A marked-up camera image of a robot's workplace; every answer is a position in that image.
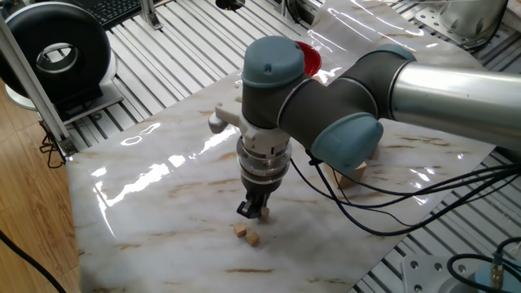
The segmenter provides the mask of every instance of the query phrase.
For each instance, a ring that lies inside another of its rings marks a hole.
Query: marble-pattern sheet
[[[321,34],[343,48],[318,48],[324,72],[354,63],[390,38],[414,49],[422,62],[479,68],[454,46],[407,33],[416,28],[382,3],[330,0],[318,19],[313,37]],[[207,119],[217,101],[240,93],[235,73],[68,161],[84,292],[346,292],[400,242],[402,237],[358,229],[293,169],[268,202],[269,224],[238,215],[245,195],[234,153],[239,133],[230,127],[211,134]],[[389,120],[383,124],[379,153],[363,181],[389,190],[414,191],[468,172],[493,148]],[[302,146],[293,142],[293,149],[304,174],[325,190]],[[392,199],[360,188],[348,193],[357,203]],[[387,210],[418,222],[445,194]],[[376,230],[403,228],[385,215],[349,211]],[[231,226],[239,221],[260,235],[257,247],[235,237]]]

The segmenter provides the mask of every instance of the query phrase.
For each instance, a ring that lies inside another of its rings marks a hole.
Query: black cable
[[[35,269],[38,270],[46,279],[49,281],[52,286],[58,291],[58,293],[66,293],[65,289],[59,284],[59,282],[49,273],[42,265],[40,265],[37,261],[35,261],[30,255],[25,253],[21,248],[16,246],[1,230],[0,230],[0,240],[4,242],[7,247],[9,247],[14,253],[16,253],[19,257],[27,261],[30,265],[32,265]]]
[[[318,192],[320,195],[323,195],[325,197],[327,197],[328,199],[333,199],[331,198],[328,194],[326,194],[325,192],[319,190],[316,186],[314,186],[311,182],[309,182],[309,180],[304,176],[304,174],[302,174],[302,172],[299,170],[299,168],[296,166],[295,164],[295,161],[293,161],[293,159],[291,159],[291,164],[293,165],[293,168],[295,168],[295,170],[297,171],[297,173],[300,175],[300,177],[302,178],[302,180],[304,180],[304,182],[309,186],[311,187],[313,190],[315,190],[316,192]],[[372,205],[362,205],[362,204],[356,204],[356,203],[351,203],[351,206],[354,207],[354,208],[385,208],[387,206],[390,206],[390,205],[393,205],[395,203],[399,203],[401,201],[404,201],[406,199],[409,199],[411,197],[414,197],[414,196],[417,196],[415,193],[412,193],[412,194],[408,194],[408,195],[402,195],[402,198],[400,199],[394,199],[394,200],[391,200],[391,201],[388,201],[386,203],[379,203],[379,204],[372,204]]]
[[[519,175],[515,175],[514,177],[512,177],[512,179],[510,179],[509,181],[505,182],[505,183],[502,184],[501,186],[496,187],[496,188],[494,188],[493,190],[487,192],[487,193],[484,194],[484,195],[480,195],[480,196],[478,196],[478,197],[475,198],[475,199],[471,199],[471,200],[467,201],[465,204],[475,202],[476,200],[478,200],[478,199],[482,199],[482,198],[484,198],[484,197],[487,197],[487,196],[493,194],[494,192],[498,192],[498,191],[501,190],[503,187],[505,187],[505,186],[509,185],[510,183],[512,183],[512,182],[513,182],[515,179],[517,179],[518,177],[519,177]]]
[[[360,182],[360,181],[358,181],[356,179],[351,178],[350,176],[344,175],[344,177],[346,177],[350,181],[353,181],[354,183],[357,183],[360,186],[364,186],[365,188],[369,188],[371,190],[384,193],[386,195],[415,196],[415,195],[428,195],[428,194],[439,192],[439,191],[443,191],[443,190],[448,190],[448,189],[453,189],[453,188],[460,187],[460,186],[465,186],[465,185],[468,185],[468,184],[471,184],[471,183],[475,183],[475,182],[478,182],[478,181],[483,181],[484,179],[489,179],[489,178],[493,177],[494,174],[489,174],[489,175],[485,175],[485,176],[482,176],[482,177],[477,177],[477,178],[470,179],[468,181],[463,181],[463,182],[460,182],[460,183],[457,183],[457,184],[454,184],[454,185],[451,185],[451,186],[441,187],[439,189],[436,188],[436,187],[439,187],[439,186],[444,186],[447,183],[458,181],[458,180],[462,180],[462,179],[465,179],[465,178],[468,178],[468,177],[479,175],[481,173],[486,173],[486,172],[491,172],[491,171],[496,171],[496,170],[502,170],[502,169],[510,169],[510,168],[519,168],[519,169],[521,169],[521,164],[507,164],[507,165],[502,165],[502,166],[483,168],[483,169],[480,169],[480,170],[476,170],[476,171],[472,171],[472,172],[469,172],[469,173],[465,173],[465,174],[457,176],[457,177],[450,178],[448,180],[444,180],[442,182],[436,183],[436,184],[434,184],[432,186],[423,188],[423,189],[415,191],[415,192],[396,192],[396,191],[384,190],[384,189],[381,189],[381,188],[378,188],[378,187],[370,186],[369,184],[365,184],[364,182]]]
[[[352,217],[344,208],[344,206],[342,205],[342,203],[336,198],[335,196],[335,192],[331,189],[331,186],[329,185],[329,182],[326,180],[326,178],[324,177],[324,174],[322,173],[320,167],[318,165],[315,165],[315,169],[317,170],[318,172],[318,175],[320,176],[320,178],[322,179],[322,181],[324,182],[324,184],[326,185],[326,188],[327,190],[331,193],[333,199],[335,200],[336,204],[339,206],[340,208],[340,211],[342,211],[342,213],[353,223],[355,224],[357,227],[359,227],[360,229],[364,230],[365,232],[368,232],[368,233],[371,233],[371,234],[374,234],[374,235],[377,235],[377,236],[397,236],[397,235],[402,235],[402,234],[407,234],[409,232],[412,232],[412,231],[415,231],[417,229],[420,229],[424,226],[426,226],[427,224],[433,222],[434,220],[438,219],[439,217],[443,216],[444,214],[446,214],[447,212],[453,210],[454,208],[457,208],[461,203],[464,203],[465,201],[467,201],[469,198],[471,198],[472,196],[474,195],[477,195],[479,192],[483,191],[484,189],[488,188],[489,186],[491,186],[492,184],[504,179],[506,176],[505,175],[496,175],[494,178],[492,178],[491,180],[488,180],[486,181],[485,183],[483,183],[482,185],[480,185],[478,188],[476,188],[475,190],[472,190],[471,192],[469,192],[468,194],[466,194],[465,196],[461,197],[460,199],[456,200],[454,203],[451,203],[448,207],[444,208],[443,210],[441,210],[440,212],[436,213],[434,216],[431,216],[429,217],[428,219],[426,219],[425,221],[422,221],[416,225],[413,225],[412,227],[409,227],[407,229],[403,229],[403,230],[397,230],[397,231],[392,231],[392,232],[380,232],[380,231],[377,231],[377,230],[372,230],[371,228],[368,228],[366,226],[364,226],[362,223],[360,223],[359,221],[357,221],[357,219],[355,219],[354,217]],[[510,174],[506,174],[508,175],[507,177],[509,177],[513,172],[517,172],[517,171],[510,171],[511,173]]]
[[[350,206],[350,207],[353,207],[353,203],[351,203],[351,201],[349,201],[348,196],[345,194],[344,190],[340,187],[340,182],[339,182],[339,179],[336,176],[336,172],[333,172],[333,176],[335,177],[336,185],[339,187],[340,192],[342,192],[342,195],[344,196],[345,201],[347,202],[347,205]],[[407,226],[407,227],[412,227],[412,225],[404,223],[403,221],[398,219],[395,215],[391,214],[390,212],[379,211],[379,210],[376,210],[376,209],[373,209],[373,208],[363,208],[363,209],[365,209],[367,211],[371,211],[371,212],[379,212],[379,213],[388,215],[391,218],[393,218],[395,221],[397,221],[398,223],[400,223],[400,224],[402,224],[404,226]]]
[[[483,261],[487,261],[489,263],[492,263],[493,262],[493,259],[490,258],[490,257],[487,257],[487,256],[480,256],[480,255],[476,255],[476,254],[471,254],[471,253],[464,253],[464,254],[461,254],[461,255],[456,255],[456,256],[453,256],[451,258],[449,258],[449,261],[447,262],[447,270],[449,271],[449,273],[455,278],[457,279],[459,282],[462,282],[464,283],[465,285],[468,285],[468,286],[471,286],[473,288],[476,288],[478,290],[482,290],[482,291],[485,291],[485,292],[493,292],[493,293],[514,293],[514,292],[511,292],[511,291],[504,291],[504,290],[498,290],[498,289],[493,289],[492,287],[490,286],[485,286],[485,285],[482,285],[482,284],[479,284],[477,282],[474,282],[474,281],[471,281],[465,277],[463,277],[462,275],[460,275],[459,273],[456,273],[456,270],[454,270],[454,262],[456,260],[463,260],[463,259],[474,259],[474,260],[483,260]],[[511,267],[509,266],[504,266],[505,270],[507,272],[509,272],[510,274],[512,274],[512,276],[514,276],[514,278],[518,279],[519,282],[521,282],[521,276],[515,271],[513,270]]]

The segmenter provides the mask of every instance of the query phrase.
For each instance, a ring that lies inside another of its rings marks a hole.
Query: blue joint cap
[[[304,74],[304,53],[285,37],[263,37],[244,55],[243,82],[254,88],[286,85]]]
[[[351,114],[324,129],[311,153],[340,173],[350,174],[376,150],[382,135],[382,124],[371,114]]]

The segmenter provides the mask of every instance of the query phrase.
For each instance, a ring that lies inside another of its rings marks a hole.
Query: silver arm tube
[[[397,121],[521,150],[521,76],[409,63],[390,102]]]

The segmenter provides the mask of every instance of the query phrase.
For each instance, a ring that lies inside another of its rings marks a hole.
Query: cable bundle
[[[326,180],[326,177],[324,176],[322,170],[318,166],[321,163],[321,161],[316,160],[313,157],[311,157],[311,161],[309,163],[312,166],[314,166],[315,169],[317,170],[318,175],[320,176],[320,178],[324,182],[324,185],[326,185],[326,188],[327,188],[327,191],[329,192],[329,194],[319,190],[316,186],[314,186],[311,182],[309,182],[309,180],[304,176],[304,174],[302,174],[302,172],[298,169],[298,167],[295,164],[295,161],[293,161],[293,159],[291,159],[291,164],[293,165],[295,170],[298,172],[299,176],[304,180],[304,182],[306,184],[308,184],[309,187],[311,187],[313,190],[318,192],[320,195],[323,195],[323,196],[327,197],[328,199],[331,199],[331,200],[335,201],[335,203],[338,205],[340,211],[353,224],[355,224],[357,227],[363,229],[365,232],[368,232],[368,233],[371,233],[371,234],[374,234],[374,235],[377,235],[377,236],[397,236],[397,235],[401,235],[401,234],[407,234],[407,233],[410,233],[410,232],[415,231],[417,229],[420,229],[420,228],[424,227],[425,225],[431,223],[432,221],[436,220],[437,218],[443,216],[447,212],[450,212],[451,210],[453,210],[453,209],[455,209],[457,207],[462,206],[463,204],[470,203],[470,202],[472,202],[474,200],[477,200],[477,199],[482,199],[483,197],[488,196],[488,195],[490,195],[490,194],[500,190],[501,188],[507,186],[515,178],[517,178],[519,176],[519,174],[521,174],[521,164],[507,164],[507,165],[503,165],[503,166],[484,168],[484,169],[473,171],[473,172],[470,172],[470,173],[467,173],[467,174],[463,174],[463,175],[458,176],[458,177],[451,178],[449,180],[442,181],[440,183],[436,183],[436,184],[434,184],[432,186],[423,188],[421,190],[418,190],[418,191],[412,192],[412,193],[404,193],[404,192],[395,192],[395,191],[390,191],[390,190],[383,190],[383,189],[380,189],[380,188],[377,188],[377,187],[374,187],[374,186],[370,186],[370,185],[365,184],[363,182],[356,181],[356,180],[350,178],[349,176],[345,176],[344,175],[347,179],[349,179],[351,181],[354,181],[355,183],[357,183],[357,184],[359,184],[361,186],[364,186],[366,188],[369,188],[371,190],[378,191],[378,192],[384,193],[386,195],[395,195],[395,196],[399,196],[400,197],[399,199],[394,199],[394,200],[391,200],[391,201],[386,202],[386,203],[373,204],[373,205],[361,205],[361,204],[351,203],[348,200],[347,196],[345,196],[344,191],[342,189],[340,189],[340,190],[342,191],[342,194],[343,194],[343,196],[345,198],[345,201],[341,201],[340,199],[338,199],[337,196],[335,195],[335,192],[331,188],[329,182]],[[467,178],[473,177],[473,176],[477,176],[477,177],[476,178],[472,178],[472,179],[468,179],[468,180],[464,180],[464,179],[467,179]],[[485,195],[481,195],[481,196],[479,196],[477,198],[472,199],[472,197],[477,195],[479,192],[481,192],[481,191],[487,189],[488,187],[492,186],[493,184],[495,184],[495,183],[497,183],[497,182],[499,182],[501,180],[507,179],[509,177],[512,177],[512,178],[507,183],[499,186],[498,188],[495,188],[494,190],[488,192]],[[467,193],[466,195],[462,196],[460,199],[456,200],[454,203],[451,203],[448,207],[442,209],[441,211],[437,212],[433,216],[431,216],[431,217],[427,218],[426,220],[424,220],[424,221],[422,221],[422,222],[420,222],[418,224],[415,224],[415,225],[408,225],[406,223],[403,223],[403,222],[399,221],[391,213],[385,212],[385,211],[380,211],[380,210],[376,209],[376,208],[384,208],[384,207],[393,205],[395,203],[399,203],[401,201],[404,201],[404,200],[409,199],[409,198],[414,197],[414,196],[430,195],[430,194],[433,194],[433,193],[436,193],[436,192],[440,192],[440,191],[444,191],[444,190],[452,190],[452,189],[460,187],[460,186],[468,186],[471,183],[482,182],[482,181],[484,181],[484,183],[481,183],[474,190],[472,190],[469,193]],[[371,211],[371,212],[385,213],[385,214],[387,214],[389,216],[392,216],[396,221],[400,222],[402,225],[408,226],[408,228],[402,229],[402,230],[397,230],[397,231],[392,231],[392,232],[382,232],[382,231],[373,230],[373,229],[363,225],[359,221],[357,221],[357,219],[355,219],[351,214],[349,214],[349,212],[345,209],[344,206],[349,206],[349,207],[352,207],[352,208],[360,208],[360,209],[368,210],[368,211]]]

